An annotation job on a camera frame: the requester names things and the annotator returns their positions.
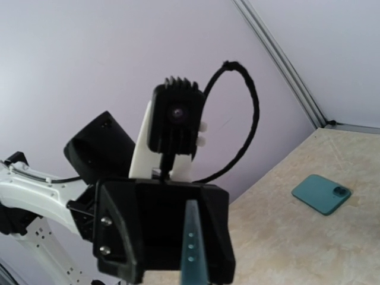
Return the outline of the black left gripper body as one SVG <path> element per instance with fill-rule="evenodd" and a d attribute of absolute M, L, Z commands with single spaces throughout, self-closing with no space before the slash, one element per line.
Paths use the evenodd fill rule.
<path fill-rule="evenodd" d="M 93 254 L 99 271 L 141 282 L 146 271 L 178 270 L 189 200 L 198 203 L 210 281 L 233 281 L 229 193 L 216 185 L 150 179 L 98 181 Z"/>

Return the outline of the black smartphone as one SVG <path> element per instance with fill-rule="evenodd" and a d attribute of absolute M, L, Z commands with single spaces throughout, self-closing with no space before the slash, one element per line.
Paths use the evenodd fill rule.
<path fill-rule="evenodd" d="M 197 200 L 186 202 L 180 261 L 180 284 L 208 284 L 208 265 Z"/>

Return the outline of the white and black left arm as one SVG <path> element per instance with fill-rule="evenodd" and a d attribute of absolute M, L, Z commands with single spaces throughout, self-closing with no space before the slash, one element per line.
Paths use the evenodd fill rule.
<path fill-rule="evenodd" d="M 65 146 L 78 173 L 55 179 L 22 152 L 1 163 L 1 233 L 34 253 L 56 284 L 92 284 L 51 234 L 54 220 L 93 245 L 101 273 L 140 284 L 180 271 L 182 284 L 230 284 L 236 261 L 229 193 L 190 178 L 200 111 L 149 106 L 136 141 L 103 112 Z"/>

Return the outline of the left aluminium frame post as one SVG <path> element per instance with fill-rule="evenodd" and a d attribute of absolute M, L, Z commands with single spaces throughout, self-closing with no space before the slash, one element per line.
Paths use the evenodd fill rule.
<path fill-rule="evenodd" d="M 300 75 L 255 8 L 249 1 L 234 0 L 233 3 L 250 29 L 256 34 L 270 58 L 273 60 L 275 66 L 280 71 L 280 74 L 285 79 L 297 101 L 300 103 L 313 127 L 325 128 L 327 126 L 335 126 L 337 124 L 336 121 L 327 119 L 323 114 L 321 108 L 313 99 L 310 90 L 307 88 L 306 84 L 301 79 Z"/>

